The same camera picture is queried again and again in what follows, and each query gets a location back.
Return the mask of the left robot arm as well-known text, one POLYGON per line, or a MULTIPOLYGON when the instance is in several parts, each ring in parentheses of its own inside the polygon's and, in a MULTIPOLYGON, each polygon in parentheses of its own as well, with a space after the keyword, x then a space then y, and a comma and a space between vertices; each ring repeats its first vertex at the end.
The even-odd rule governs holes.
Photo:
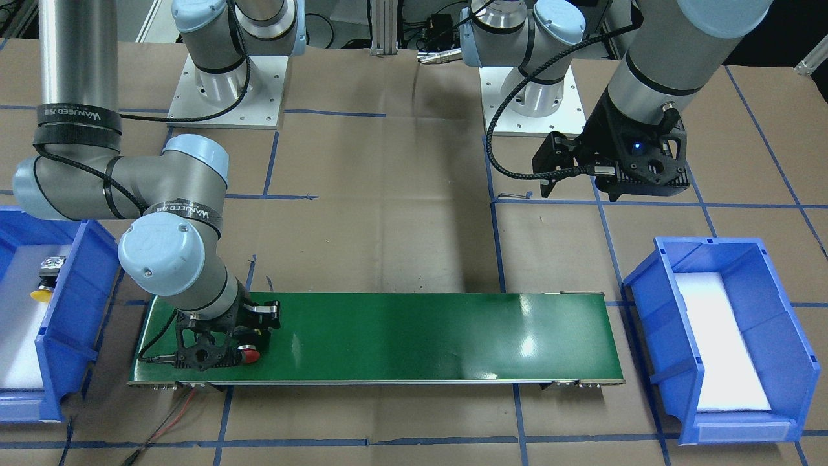
POLYGON ((542 197, 565 178, 594 174, 574 159, 574 136, 585 117, 565 123, 579 101, 571 72, 577 50, 638 29, 632 23, 594 38, 585 37, 586 20, 567 1, 473 1, 461 15, 459 43, 463 62, 481 70, 485 112, 485 150, 492 168, 507 177, 538 180, 542 197), (514 172, 497 161, 495 135, 526 135, 536 129, 546 138, 532 160, 531 173, 514 172))

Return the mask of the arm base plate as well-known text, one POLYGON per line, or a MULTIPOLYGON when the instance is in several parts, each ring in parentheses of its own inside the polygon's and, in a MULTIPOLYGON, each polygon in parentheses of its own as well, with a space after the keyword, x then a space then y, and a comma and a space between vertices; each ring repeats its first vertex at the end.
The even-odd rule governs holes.
MULTIPOLYGON (((277 129, 286 87, 288 58, 252 56, 251 59, 249 89, 237 107, 217 118, 194 123, 171 123, 171 126, 195 129, 277 129)), ((188 56, 169 105, 168 118, 204 117, 227 109, 239 97, 245 77, 245 64, 228 73, 209 74, 199 70, 188 56)))
MULTIPOLYGON (((484 127, 523 77, 515 67, 487 66, 479 69, 484 127)), ((494 129, 497 136, 544 137, 559 131, 574 138, 582 133, 585 114, 572 68, 561 82, 542 85, 530 82, 509 103, 494 129)))

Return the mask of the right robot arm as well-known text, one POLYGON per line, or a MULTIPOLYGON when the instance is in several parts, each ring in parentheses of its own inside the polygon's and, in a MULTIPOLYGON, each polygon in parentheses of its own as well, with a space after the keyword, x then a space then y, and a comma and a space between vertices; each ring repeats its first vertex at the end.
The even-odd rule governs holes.
POLYGON ((159 156, 120 154, 112 1, 42 1, 43 104, 33 146, 17 166, 13 195, 41 220, 128 220, 121 268, 207 331, 254 327, 254 303, 220 259, 230 157, 201 135, 170 139, 159 156))

